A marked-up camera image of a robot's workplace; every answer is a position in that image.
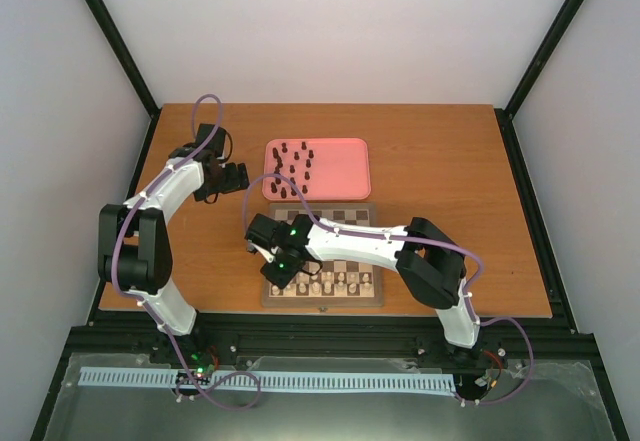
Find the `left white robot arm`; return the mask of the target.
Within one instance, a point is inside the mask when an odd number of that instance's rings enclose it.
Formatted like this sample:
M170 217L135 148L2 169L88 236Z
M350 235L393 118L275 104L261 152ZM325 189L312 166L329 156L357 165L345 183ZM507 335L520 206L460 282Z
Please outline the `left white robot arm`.
M121 205L105 205L99 214L100 279L148 310L159 331L176 335L172 349L190 364L206 356L208 339L193 329L197 310L172 280L167 226L189 197L212 204L221 194L248 187L246 165L231 162L232 152L225 129L202 124L195 141L172 151L143 190Z

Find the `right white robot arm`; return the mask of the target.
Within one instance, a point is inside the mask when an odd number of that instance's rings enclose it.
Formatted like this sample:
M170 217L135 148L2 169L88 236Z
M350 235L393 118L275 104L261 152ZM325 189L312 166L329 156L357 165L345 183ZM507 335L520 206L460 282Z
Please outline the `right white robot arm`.
M245 228L245 240L265 259L261 273L279 288L310 262L370 264L397 273L413 299L436 311L447 343L471 349L478 341L480 321L466 290L465 260L472 253L424 218L415 217L407 226L375 228L308 214L292 221L257 214Z

